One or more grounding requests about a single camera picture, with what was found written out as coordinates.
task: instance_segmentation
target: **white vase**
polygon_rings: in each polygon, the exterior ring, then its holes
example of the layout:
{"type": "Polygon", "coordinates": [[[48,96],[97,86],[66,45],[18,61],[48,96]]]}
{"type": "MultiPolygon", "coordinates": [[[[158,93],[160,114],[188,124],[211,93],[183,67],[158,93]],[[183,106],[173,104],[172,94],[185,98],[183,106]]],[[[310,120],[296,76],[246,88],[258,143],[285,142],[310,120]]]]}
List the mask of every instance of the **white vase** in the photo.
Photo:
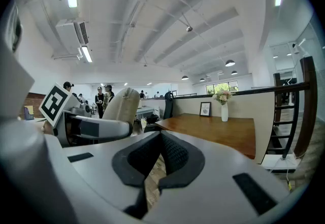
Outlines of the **white vase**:
{"type": "Polygon", "coordinates": [[[221,120],[223,122],[228,121],[228,104],[221,105],[221,120]]]}

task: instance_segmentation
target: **air conditioner vent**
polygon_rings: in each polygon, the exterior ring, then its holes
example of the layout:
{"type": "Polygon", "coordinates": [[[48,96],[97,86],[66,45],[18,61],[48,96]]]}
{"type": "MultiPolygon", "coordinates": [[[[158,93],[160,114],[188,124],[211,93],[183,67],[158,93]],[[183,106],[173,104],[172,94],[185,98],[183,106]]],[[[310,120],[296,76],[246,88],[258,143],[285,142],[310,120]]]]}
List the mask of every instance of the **air conditioner vent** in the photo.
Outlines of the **air conditioner vent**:
{"type": "Polygon", "coordinates": [[[89,41],[88,41],[88,36],[87,36],[87,32],[86,32],[85,23],[82,22],[82,23],[79,24],[79,26],[80,26],[82,38],[83,38],[85,44],[87,44],[89,41]]]}

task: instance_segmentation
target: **black rectangular slot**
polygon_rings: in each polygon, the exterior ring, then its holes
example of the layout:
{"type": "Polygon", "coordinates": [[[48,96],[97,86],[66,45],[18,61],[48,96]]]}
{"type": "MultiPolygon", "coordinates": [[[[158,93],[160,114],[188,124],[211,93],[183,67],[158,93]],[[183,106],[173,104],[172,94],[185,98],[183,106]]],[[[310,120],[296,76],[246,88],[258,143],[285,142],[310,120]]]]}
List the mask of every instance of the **black rectangular slot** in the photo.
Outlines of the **black rectangular slot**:
{"type": "Polygon", "coordinates": [[[276,205],[275,201],[247,173],[234,175],[233,179],[259,215],[276,205]]]}
{"type": "Polygon", "coordinates": [[[82,154],[68,156],[68,159],[71,163],[74,163],[77,161],[85,160],[90,157],[93,157],[93,155],[91,153],[82,153],[82,154]]]}

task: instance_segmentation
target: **window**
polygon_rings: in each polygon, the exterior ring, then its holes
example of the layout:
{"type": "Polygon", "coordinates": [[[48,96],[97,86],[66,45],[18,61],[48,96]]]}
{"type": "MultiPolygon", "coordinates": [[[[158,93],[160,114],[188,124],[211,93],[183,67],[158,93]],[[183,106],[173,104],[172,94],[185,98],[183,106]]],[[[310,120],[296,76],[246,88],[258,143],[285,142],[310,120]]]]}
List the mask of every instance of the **window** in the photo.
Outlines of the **window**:
{"type": "Polygon", "coordinates": [[[222,90],[229,90],[230,92],[238,91],[238,82],[229,81],[206,86],[207,94],[216,94],[222,90]]]}

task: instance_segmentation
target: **dark wooden post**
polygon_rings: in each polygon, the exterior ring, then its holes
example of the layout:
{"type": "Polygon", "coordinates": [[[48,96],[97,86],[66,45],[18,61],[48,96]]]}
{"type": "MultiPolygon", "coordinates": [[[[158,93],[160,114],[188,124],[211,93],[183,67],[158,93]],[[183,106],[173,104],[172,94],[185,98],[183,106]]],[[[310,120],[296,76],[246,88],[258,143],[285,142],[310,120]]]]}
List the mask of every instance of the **dark wooden post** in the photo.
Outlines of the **dark wooden post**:
{"type": "Polygon", "coordinates": [[[295,147],[295,155],[303,155],[309,145],[313,133],[317,112],[317,80],[313,57],[305,57],[300,60],[304,82],[309,82],[309,88],[305,90],[304,116],[300,134],[295,147]]]}
{"type": "MultiPolygon", "coordinates": [[[[274,85],[275,86],[281,86],[280,73],[274,73],[273,78],[274,78],[274,85]]],[[[275,106],[276,107],[282,106],[281,93],[280,94],[275,94],[275,106]]],[[[274,122],[279,122],[280,118],[281,118],[281,110],[276,110],[275,111],[275,116],[274,116],[274,122]]]]}

